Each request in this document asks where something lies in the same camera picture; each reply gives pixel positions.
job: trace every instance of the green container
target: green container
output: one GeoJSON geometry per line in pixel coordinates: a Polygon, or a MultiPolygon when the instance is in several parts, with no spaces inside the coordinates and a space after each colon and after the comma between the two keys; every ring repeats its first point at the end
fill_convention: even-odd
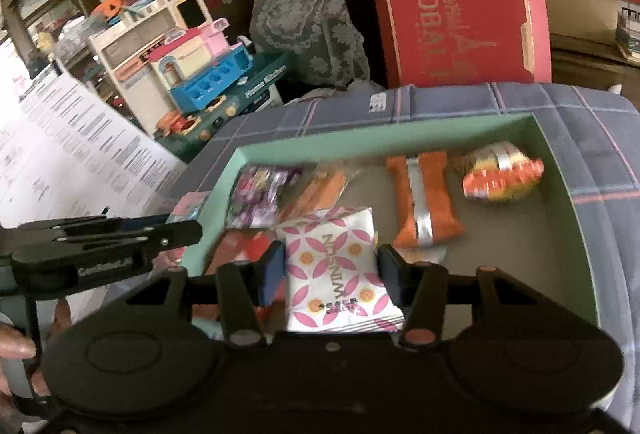
{"type": "MultiPolygon", "coordinates": [[[[204,272],[209,251],[224,229],[226,207],[234,182],[240,169],[246,164],[285,165],[337,159],[351,160],[358,157],[412,156],[430,150],[464,152],[497,141],[511,141],[530,157],[540,158],[544,162],[545,173],[533,194],[520,202],[501,205],[470,202],[464,199],[460,202],[460,197],[453,195],[454,186],[450,181],[449,189],[458,215],[462,216],[464,213],[469,216],[470,222],[476,224],[487,222],[485,226],[488,228],[483,232],[462,220],[468,227],[467,235],[470,239],[467,240],[478,238],[485,233],[499,234],[500,230],[495,230],[497,226],[492,226],[493,215],[495,215],[495,223],[507,223],[507,227],[519,226],[521,237],[529,240],[523,240],[520,249],[518,244],[509,245],[508,248],[514,248],[513,252],[505,252],[507,245],[501,245],[499,240],[495,241],[495,244],[492,243],[491,248],[495,248],[496,258],[499,259],[502,256],[507,259],[510,268],[498,262],[495,265],[557,300],[593,324],[598,324],[590,262],[575,209],[558,163],[538,122],[531,114],[443,118],[407,124],[379,125],[238,148],[227,163],[198,218],[203,226],[204,236],[199,244],[187,249],[182,263],[192,276],[204,272]],[[460,211],[461,205],[465,207],[464,212],[460,211]],[[535,222],[526,223],[526,219],[531,217],[522,217],[522,211],[527,207],[533,208],[535,205],[540,206],[538,210],[534,208],[530,214],[535,222]],[[509,225],[509,212],[515,212],[514,216],[517,216],[511,219],[513,221],[511,225],[509,225]],[[544,258],[537,257],[536,240],[538,239],[533,235],[526,237],[527,230],[531,229],[533,234],[540,227],[546,228],[545,237],[548,237],[548,240],[540,240],[550,243],[540,244],[540,251],[545,252],[544,258]],[[522,266],[518,266],[520,260],[522,260],[522,266]],[[546,283],[536,282],[544,279],[545,276],[546,283]],[[545,284],[556,290],[547,290],[545,284]]],[[[396,208],[393,206],[388,211],[395,212],[396,208]]],[[[465,255],[473,257],[469,254],[473,249],[465,250],[463,244],[465,240],[460,239],[460,241],[460,244],[452,243],[450,252],[463,250],[465,255]]],[[[443,264],[450,269],[451,273],[460,273],[461,267],[462,271],[473,273],[479,264],[488,264],[487,259],[492,260],[492,252],[478,252],[478,259],[466,258],[463,264],[455,261],[452,266],[449,266],[447,259],[443,264]]]]}

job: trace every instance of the green box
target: green box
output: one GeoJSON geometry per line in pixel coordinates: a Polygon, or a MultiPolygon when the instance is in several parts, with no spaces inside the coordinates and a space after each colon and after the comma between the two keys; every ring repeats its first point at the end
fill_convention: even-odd
{"type": "MultiPolygon", "coordinates": [[[[357,157],[411,156],[430,150],[467,151],[497,141],[511,141],[531,157],[544,162],[545,173],[538,189],[546,214],[543,226],[551,230],[552,246],[556,252],[552,262],[554,269],[557,265],[558,284],[562,287],[561,303],[593,324],[598,324],[590,262],[574,205],[558,162],[532,114],[443,118],[379,125],[238,148],[198,218],[204,236],[199,244],[187,249],[182,263],[192,276],[203,273],[208,253],[224,229],[225,211],[234,182],[239,170],[246,164],[286,165],[357,157]]],[[[520,205],[524,201],[506,205],[520,205]]],[[[486,205],[478,202],[468,204],[486,205]]],[[[508,211],[504,210],[504,206],[502,210],[495,208],[496,212],[508,211]]],[[[396,209],[390,208],[389,211],[395,212],[396,209]]],[[[486,206],[478,208],[478,212],[491,211],[486,206]]]]}

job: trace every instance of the pink package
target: pink package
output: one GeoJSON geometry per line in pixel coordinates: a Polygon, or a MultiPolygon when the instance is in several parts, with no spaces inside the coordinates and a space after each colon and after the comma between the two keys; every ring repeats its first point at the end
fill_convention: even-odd
{"type": "Polygon", "coordinates": [[[287,330],[397,331],[404,320],[378,277],[370,208],[332,208],[279,224],[287,245],[287,330]]]}

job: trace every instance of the hand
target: hand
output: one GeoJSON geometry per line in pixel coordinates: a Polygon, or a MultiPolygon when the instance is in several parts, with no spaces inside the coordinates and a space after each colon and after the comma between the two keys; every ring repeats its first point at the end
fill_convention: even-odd
{"type": "MultiPolygon", "coordinates": [[[[60,331],[71,326],[71,309],[66,299],[60,299],[56,305],[54,321],[51,326],[50,338],[60,331]]],[[[0,324],[0,358],[10,358],[12,360],[24,360],[33,358],[36,355],[36,345],[33,340],[25,337],[6,324],[0,324]]],[[[49,388],[42,373],[37,370],[31,377],[33,390],[40,396],[48,396],[49,388]]],[[[0,392],[10,396],[9,383],[7,382],[2,367],[0,366],[0,392]]]]}

